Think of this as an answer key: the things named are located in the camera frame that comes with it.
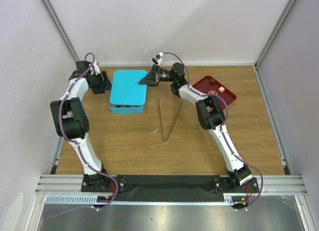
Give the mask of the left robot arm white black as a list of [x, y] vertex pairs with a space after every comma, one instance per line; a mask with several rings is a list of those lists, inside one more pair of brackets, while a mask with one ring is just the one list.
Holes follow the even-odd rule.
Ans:
[[89, 120], [82, 104], [88, 90], [97, 95], [110, 89], [107, 73], [99, 69], [96, 61], [79, 61], [66, 92], [50, 103], [57, 134], [73, 147], [83, 166], [82, 192], [105, 192], [110, 187], [110, 178], [90, 142]]

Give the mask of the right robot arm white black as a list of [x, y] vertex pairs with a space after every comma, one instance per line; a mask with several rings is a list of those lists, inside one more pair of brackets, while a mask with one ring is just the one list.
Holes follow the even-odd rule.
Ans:
[[200, 126], [209, 132], [222, 153], [230, 176], [230, 188], [235, 192], [241, 192], [252, 179], [252, 173], [228, 134], [226, 127], [228, 114], [222, 108], [225, 106], [227, 109], [228, 106], [219, 95], [204, 94], [195, 89], [186, 80], [187, 74], [188, 71], [182, 63], [174, 63], [170, 70], [154, 64], [139, 84], [156, 87], [160, 82], [170, 82], [174, 95], [195, 105]]

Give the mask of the blue tin lid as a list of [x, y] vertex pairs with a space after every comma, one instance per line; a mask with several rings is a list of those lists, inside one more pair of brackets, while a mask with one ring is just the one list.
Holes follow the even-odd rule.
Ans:
[[110, 104], [142, 106], [146, 102], [147, 85], [139, 81], [147, 75], [146, 70], [116, 70], [113, 73]]

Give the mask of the metal tongs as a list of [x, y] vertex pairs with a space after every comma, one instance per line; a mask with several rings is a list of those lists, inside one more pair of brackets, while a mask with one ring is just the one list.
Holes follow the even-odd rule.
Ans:
[[159, 128], [162, 142], [167, 143], [181, 114], [183, 101], [178, 99], [172, 104], [162, 102], [163, 99], [158, 99]]

